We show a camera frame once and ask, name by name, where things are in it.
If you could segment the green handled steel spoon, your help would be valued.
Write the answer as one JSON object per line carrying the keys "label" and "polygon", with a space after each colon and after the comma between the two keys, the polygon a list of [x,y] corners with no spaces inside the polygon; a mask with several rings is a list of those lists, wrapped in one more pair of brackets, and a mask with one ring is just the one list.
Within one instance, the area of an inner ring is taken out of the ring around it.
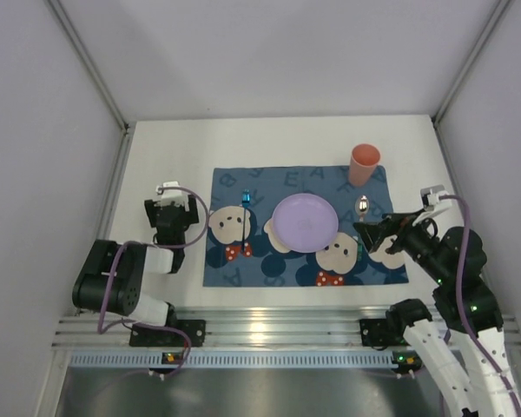
{"label": "green handled steel spoon", "polygon": [[[370,202],[368,198],[365,195],[361,195],[355,203],[355,211],[358,216],[358,222],[363,222],[365,220],[365,216],[369,210],[369,207]],[[357,261],[361,261],[363,256],[363,241],[360,234],[358,234],[357,242]]]}

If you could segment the purple plastic plate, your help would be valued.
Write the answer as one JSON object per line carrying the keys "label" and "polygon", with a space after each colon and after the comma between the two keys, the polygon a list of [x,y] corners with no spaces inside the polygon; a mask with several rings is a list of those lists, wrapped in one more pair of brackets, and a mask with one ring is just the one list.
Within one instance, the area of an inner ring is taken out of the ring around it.
{"label": "purple plastic plate", "polygon": [[299,193],[284,198],[271,217],[274,236],[291,251],[309,254],[335,240],[339,220],[333,206],[324,198]]}

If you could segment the salmon plastic cup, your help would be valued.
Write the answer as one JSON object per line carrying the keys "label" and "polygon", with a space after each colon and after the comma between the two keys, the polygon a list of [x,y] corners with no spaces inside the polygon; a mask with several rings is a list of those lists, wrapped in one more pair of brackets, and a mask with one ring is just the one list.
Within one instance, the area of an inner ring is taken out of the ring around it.
{"label": "salmon plastic cup", "polygon": [[361,143],[355,146],[351,152],[349,182],[355,187],[366,184],[379,165],[379,161],[380,152],[373,145]]}

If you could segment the blue cartoon mouse placemat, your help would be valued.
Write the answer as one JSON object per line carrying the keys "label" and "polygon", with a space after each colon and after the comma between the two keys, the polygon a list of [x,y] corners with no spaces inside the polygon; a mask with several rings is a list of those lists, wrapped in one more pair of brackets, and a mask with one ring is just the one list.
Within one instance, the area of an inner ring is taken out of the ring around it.
{"label": "blue cartoon mouse placemat", "polygon": [[[241,252],[243,208],[248,189],[245,251]],[[318,195],[335,209],[339,231],[334,242],[316,253],[301,254],[274,236],[271,217],[286,197]],[[403,284],[408,281],[403,255],[384,248],[357,261],[357,199],[370,207],[366,222],[392,212],[386,170],[378,166],[369,181],[355,188],[346,166],[293,166],[214,170],[203,284],[206,287],[283,288]]]}

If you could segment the blue metal fork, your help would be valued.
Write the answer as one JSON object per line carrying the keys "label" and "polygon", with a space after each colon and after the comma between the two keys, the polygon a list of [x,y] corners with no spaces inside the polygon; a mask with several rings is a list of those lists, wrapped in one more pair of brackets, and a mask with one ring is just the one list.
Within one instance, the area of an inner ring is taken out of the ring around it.
{"label": "blue metal fork", "polygon": [[246,231],[247,231],[247,208],[251,202],[251,195],[248,189],[244,189],[241,196],[241,206],[243,208],[242,232],[241,232],[241,252],[245,251]]}

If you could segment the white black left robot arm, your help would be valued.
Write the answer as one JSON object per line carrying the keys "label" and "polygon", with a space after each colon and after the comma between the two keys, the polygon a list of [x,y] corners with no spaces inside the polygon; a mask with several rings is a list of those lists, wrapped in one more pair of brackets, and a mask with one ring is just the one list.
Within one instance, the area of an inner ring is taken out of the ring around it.
{"label": "white black left robot arm", "polygon": [[155,327],[174,327],[175,307],[142,290],[143,276],[177,273],[185,259],[186,232],[199,222],[197,197],[171,189],[144,202],[151,243],[97,239],[72,289],[76,308],[112,313]]}

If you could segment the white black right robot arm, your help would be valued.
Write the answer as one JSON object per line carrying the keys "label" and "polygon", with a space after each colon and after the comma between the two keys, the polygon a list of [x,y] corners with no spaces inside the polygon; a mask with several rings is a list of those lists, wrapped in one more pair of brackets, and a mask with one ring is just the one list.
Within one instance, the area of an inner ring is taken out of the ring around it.
{"label": "white black right robot arm", "polygon": [[419,299],[392,305],[389,326],[422,360],[450,415],[521,416],[503,316],[481,277],[486,256],[480,237],[467,224],[437,237],[428,231],[434,220],[417,218],[416,212],[387,214],[380,222],[353,225],[368,252],[391,239],[389,255],[406,253],[438,285],[432,298],[447,327],[444,337]]}

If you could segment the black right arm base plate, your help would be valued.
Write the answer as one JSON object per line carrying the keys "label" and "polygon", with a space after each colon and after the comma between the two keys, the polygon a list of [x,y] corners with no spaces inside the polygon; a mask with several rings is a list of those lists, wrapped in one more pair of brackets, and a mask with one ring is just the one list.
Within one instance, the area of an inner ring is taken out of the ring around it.
{"label": "black right arm base plate", "polygon": [[375,350],[406,347],[407,341],[399,327],[387,319],[361,319],[359,321],[361,343]]}

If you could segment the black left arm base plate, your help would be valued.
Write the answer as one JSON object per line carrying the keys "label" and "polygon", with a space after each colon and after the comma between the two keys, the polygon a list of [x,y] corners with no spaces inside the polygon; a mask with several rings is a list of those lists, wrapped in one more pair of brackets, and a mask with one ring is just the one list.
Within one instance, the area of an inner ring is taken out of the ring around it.
{"label": "black left arm base plate", "polygon": [[[179,320],[175,328],[188,336],[192,348],[199,348],[205,340],[206,324],[204,320]],[[183,348],[188,344],[179,334],[135,324],[131,327],[129,345],[132,348]]]}

